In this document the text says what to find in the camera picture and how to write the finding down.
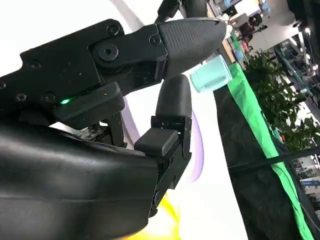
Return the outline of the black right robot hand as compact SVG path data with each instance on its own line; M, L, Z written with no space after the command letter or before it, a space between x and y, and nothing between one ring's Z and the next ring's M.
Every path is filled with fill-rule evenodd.
M0 237L111 240L142 230L191 159L185 71L227 26L124 34L108 19L23 52L0 79Z

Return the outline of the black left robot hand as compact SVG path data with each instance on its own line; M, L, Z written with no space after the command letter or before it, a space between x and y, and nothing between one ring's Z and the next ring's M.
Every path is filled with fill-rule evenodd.
M208 16L206 0L163 0L157 10L155 24L164 23L180 11L184 18L202 18Z

